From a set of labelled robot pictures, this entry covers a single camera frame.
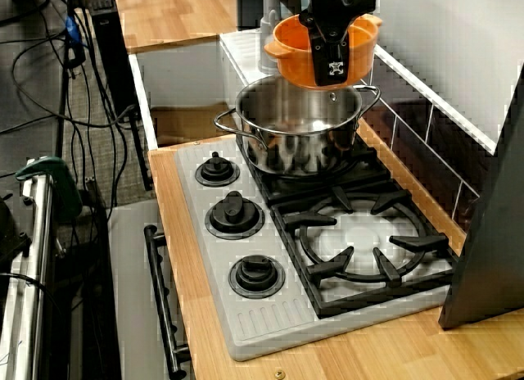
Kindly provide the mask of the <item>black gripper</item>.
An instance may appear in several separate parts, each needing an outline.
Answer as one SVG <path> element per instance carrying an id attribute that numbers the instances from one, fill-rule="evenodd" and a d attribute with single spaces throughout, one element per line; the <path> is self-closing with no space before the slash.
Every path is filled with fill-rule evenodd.
<path id="1" fill-rule="evenodd" d="M 377 0 L 309 0 L 299 22 L 309 32 L 314 83 L 319 87 L 348 80 L 350 40 L 348 27 L 361 15 L 373 12 Z"/>

